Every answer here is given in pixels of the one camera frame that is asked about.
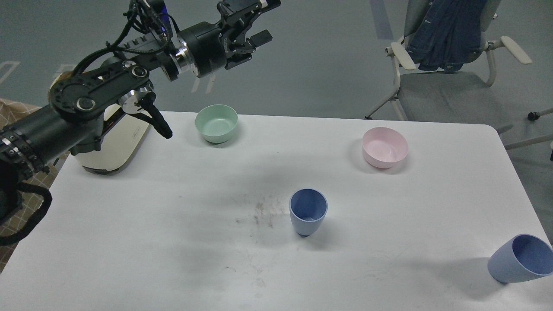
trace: chair wheel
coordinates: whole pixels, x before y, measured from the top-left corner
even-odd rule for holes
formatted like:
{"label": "chair wheel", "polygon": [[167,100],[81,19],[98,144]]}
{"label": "chair wheel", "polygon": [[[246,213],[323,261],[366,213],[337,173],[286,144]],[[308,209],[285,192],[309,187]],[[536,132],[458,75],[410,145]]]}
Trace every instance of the chair wheel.
{"label": "chair wheel", "polygon": [[534,120],[537,120],[539,118],[540,118],[540,116],[535,112],[531,112],[531,113],[528,114],[528,120],[530,120],[530,121],[534,121]]}

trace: green bowl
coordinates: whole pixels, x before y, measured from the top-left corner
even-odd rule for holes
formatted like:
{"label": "green bowl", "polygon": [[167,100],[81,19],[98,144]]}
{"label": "green bowl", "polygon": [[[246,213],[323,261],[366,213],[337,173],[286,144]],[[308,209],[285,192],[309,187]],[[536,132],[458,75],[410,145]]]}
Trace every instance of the green bowl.
{"label": "green bowl", "polygon": [[224,143],[236,132],[238,114],[227,105],[211,105],[198,112],[196,128],[211,143]]}

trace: denim jacket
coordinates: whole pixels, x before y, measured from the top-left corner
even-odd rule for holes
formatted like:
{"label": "denim jacket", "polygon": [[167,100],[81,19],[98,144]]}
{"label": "denim jacket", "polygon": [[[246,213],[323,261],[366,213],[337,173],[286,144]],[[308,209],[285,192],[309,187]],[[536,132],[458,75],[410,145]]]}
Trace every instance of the denim jacket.
{"label": "denim jacket", "polygon": [[486,0],[430,0],[407,47],[419,69],[454,72],[470,55],[481,53],[480,15],[485,4]]}

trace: blue cup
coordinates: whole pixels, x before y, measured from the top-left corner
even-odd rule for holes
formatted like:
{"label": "blue cup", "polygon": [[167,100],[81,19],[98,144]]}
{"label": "blue cup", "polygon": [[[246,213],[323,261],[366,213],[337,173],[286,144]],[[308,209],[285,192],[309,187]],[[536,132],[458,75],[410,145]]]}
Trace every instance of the blue cup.
{"label": "blue cup", "polygon": [[553,274],[553,250],[533,235],[517,235],[491,256],[488,271],[502,283],[545,277]]}
{"label": "blue cup", "polygon": [[301,189],[290,198],[290,219],[299,235],[310,236],[321,226],[328,203],[313,189]]}

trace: pink bowl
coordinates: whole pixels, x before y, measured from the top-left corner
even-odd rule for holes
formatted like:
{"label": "pink bowl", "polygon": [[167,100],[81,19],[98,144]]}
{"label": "pink bowl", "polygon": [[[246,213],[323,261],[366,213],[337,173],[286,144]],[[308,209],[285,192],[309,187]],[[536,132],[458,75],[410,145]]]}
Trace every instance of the pink bowl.
{"label": "pink bowl", "polygon": [[363,158],[378,168],[390,168],[407,156],[407,141],[391,128],[371,128],[363,135],[362,143]]}

